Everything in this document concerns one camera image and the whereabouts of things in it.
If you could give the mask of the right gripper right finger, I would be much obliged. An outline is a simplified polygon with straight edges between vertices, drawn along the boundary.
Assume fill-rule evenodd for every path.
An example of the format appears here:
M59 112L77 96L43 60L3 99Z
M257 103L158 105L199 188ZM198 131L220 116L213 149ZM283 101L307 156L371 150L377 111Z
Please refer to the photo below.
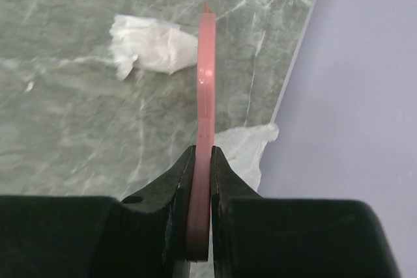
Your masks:
M210 178L216 277L399 277L368 204L264 198L218 147Z

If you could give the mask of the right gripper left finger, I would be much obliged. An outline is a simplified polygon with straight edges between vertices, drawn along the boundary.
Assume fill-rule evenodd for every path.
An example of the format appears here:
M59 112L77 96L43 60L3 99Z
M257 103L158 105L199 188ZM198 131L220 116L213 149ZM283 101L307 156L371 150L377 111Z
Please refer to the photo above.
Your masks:
M188 277L186 218L195 161L123 200L1 197L2 277Z

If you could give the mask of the pink hand brush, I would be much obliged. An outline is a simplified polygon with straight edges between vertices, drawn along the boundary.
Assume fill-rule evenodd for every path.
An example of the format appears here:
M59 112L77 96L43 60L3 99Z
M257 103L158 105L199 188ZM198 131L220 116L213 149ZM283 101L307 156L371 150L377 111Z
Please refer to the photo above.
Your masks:
M199 22L197 47L197 138L186 227L186 258L205 262L209 253L210 159L214 146L216 15L207 3Z

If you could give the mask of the paper scrap edge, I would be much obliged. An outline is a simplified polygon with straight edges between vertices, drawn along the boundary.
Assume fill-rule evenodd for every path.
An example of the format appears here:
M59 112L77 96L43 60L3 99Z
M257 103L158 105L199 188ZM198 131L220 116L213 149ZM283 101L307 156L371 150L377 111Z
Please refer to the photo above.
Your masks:
M109 51L120 80L135 67L171 75L197 63L197 37L176 23L118 14L109 34Z

